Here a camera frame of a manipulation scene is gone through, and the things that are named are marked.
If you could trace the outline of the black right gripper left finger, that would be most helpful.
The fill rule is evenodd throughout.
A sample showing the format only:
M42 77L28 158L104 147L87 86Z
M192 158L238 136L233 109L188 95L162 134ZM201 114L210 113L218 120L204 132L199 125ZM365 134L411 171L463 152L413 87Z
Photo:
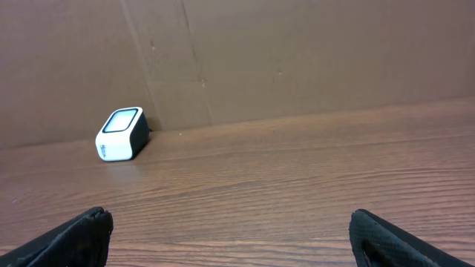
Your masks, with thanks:
M112 214L91 208L1 256L7 267L103 267L114 230Z

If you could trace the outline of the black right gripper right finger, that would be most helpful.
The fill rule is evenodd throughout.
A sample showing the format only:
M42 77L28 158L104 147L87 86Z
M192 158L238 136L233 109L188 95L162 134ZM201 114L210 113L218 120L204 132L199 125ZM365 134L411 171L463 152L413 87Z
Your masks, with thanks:
M472 267L364 209L352 213L349 235L358 267Z

